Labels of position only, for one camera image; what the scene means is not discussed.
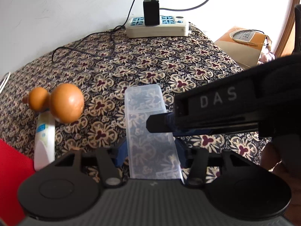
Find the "floral tablecloth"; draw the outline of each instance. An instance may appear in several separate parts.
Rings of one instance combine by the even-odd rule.
[[[22,97],[41,86],[51,92],[60,83],[73,83],[83,92],[85,108],[78,121],[56,123],[56,157],[72,147],[85,151],[111,146],[125,136],[124,91],[131,86],[158,84],[168,111],[173,110],[174,95],[235,74],[241,68],[208,37],[197,29],[187,37],[127,38],[124,30],[114,33],[116,51],[100,58],[68,49],[58,50],[51,61],[48,53],[14,72],[0,96],[0,138],[18,151],[33,157],[37,114],[22,104]],[[110,55],[108,34],[92,35],[68,47],[97,55]],[[186,137],[188,146],[210,152],[231,149],[259,163],[266,141],[257,133]],[[128,164],[119,169],[124,179]],[[97,180],[97,169],[88,173]],[[208,179],[219,175],[208,170]]]

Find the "wooden door frame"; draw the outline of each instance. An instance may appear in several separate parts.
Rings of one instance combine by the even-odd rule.
[[[300,0],[292,0],[290,7],[290,14],[288,16],[286,26],[284,28],[282,37],[279,41],[278,47],[275,51],[276,57],[291,54],[295,45],[295,5],[299,4]]]

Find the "paper bag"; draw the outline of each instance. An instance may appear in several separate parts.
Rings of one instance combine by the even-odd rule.
[[[243,70],[256,66],[263,46],[266,46],[270,51],[272,44],[267,35],[245,30],[244,28],[233,27],[215,42]]]

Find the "red object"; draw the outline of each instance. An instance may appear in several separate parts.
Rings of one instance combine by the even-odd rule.
[[[17,225],[25,217],[17,191],[34,173],[33,160],[0,139],[0,218],[8,226]]]

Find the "white wall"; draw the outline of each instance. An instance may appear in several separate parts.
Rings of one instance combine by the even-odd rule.
[[[143,14],[136,0],[132,15]],[[161,7],[188,8],[204,0],[159,0]],[[27,62],[126,19],[132,0],[0,0],[0,76]],[[289,0],[210,0],[178,12],[217,39],[234,25],[264,31],[276,48],[286,23]],[[161,11],[161,14],[172,12]]]

